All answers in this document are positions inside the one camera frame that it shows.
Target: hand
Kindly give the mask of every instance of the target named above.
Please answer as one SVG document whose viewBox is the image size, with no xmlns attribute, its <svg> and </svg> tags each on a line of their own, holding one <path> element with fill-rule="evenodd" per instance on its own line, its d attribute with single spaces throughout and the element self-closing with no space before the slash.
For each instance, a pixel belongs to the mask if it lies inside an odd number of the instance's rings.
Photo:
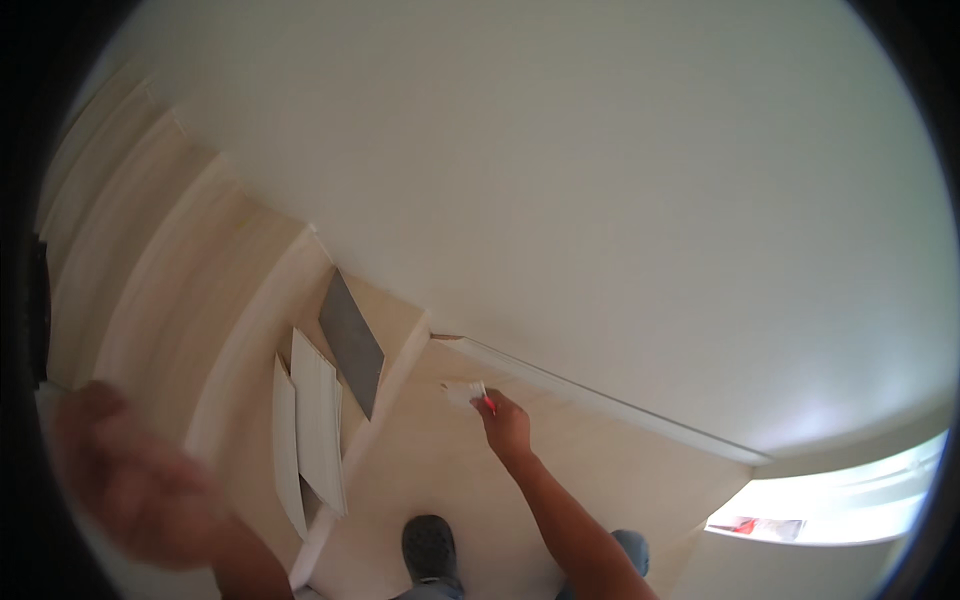
<svg viewBox="0 0 960 600">
<path fill-rule="evenodd" d="M 487 390 L 487 396 L 496 407 L 496 414 L 483 398 L 470 401 L 483 418 L 487 443 L 507 469 L 533 456 L 530 449 L 530 417 L 515 402 L 498 390 Z"/>
<path fill-rule="evenodd" d="M 228 513 L 210 473 L 148 432 L 116 389 L 92 382 L 60 401 L 62 480 L 132 558 L 168 568 L 209 564 Z"/>
</svg>

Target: white paint on wall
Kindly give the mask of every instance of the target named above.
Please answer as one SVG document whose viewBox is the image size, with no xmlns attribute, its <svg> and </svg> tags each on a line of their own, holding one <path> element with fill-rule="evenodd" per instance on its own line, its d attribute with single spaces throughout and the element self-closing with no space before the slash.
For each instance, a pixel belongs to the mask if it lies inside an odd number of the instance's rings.
<svg viewBox="0 0 960 600">
<path fill-rule="evenodd" d="M 701 532 L 670 600 L 863 600 L 898 550 L 896 540 L 796 546 Z"/>
<path fill-rule="evenodd" d="M 778 457 L 953 398 L 946 188 L 841 0 L 147 0 L 109 56 L 436 331 Z"/>
</svg>

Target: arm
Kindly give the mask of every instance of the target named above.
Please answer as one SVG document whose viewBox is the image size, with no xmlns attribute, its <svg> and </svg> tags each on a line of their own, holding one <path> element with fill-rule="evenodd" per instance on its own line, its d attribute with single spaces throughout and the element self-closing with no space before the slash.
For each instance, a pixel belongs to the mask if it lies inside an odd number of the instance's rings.
<svg viewBox="0 0 960 600">
<path fill-rule="evenodd" d="M 656 595 L 636 572 L 620 544 L 554 479 L 530 448 L 530 418 L 497 390 L 488 390 L 494 414 L 482 401 L 487 441 L 516 481 L 554 560 L 580 598 Z"/>
<path fill-rule="evenodd" d="M 148 432 L 115 389 L 93 382 L 66 395 L 54 432 L 64 485 L 130 558 L 209 565 L 229 599 L 292 597 L 283 567 L 206 468 Z"/>
</svg>

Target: black shoe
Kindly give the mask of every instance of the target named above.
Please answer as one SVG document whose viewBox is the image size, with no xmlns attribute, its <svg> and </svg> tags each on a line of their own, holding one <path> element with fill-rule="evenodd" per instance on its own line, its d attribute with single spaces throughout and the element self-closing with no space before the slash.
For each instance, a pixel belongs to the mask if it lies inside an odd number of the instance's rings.
<svg viewBox="0 0 960 600">
<path fill-rule="evenodd" d="M 442 582 L 464 591 L 457 576 L 453 532 L 442 517 L 415 516 L 403 527 L 403 561 L 414 584 Z"/>
</svg>

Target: floor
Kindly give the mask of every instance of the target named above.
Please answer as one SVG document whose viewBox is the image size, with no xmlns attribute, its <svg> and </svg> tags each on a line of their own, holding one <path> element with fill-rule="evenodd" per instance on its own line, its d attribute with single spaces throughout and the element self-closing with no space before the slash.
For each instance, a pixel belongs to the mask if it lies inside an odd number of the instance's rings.
<svg viewBox="0 0 960 600">
<path fill-rule="evenodd" d="M 534 450 L 601 524 L 646 536 L 647 581 L 661 599 L 703 521 L 750 479 L 749 467 L 588 412 L 431 342 L 348 481 L 349 514 L 310 579 L 325 598 L 389 598 L 410 587 L 400 531 L 423 513 L 450 523 L 468 598 L 547 599 L 560 589 L 563 574 L 487 447 L 480 419 L 440 388 L 442 380 L 475 379 L 527 410 Z"/>
</svg>

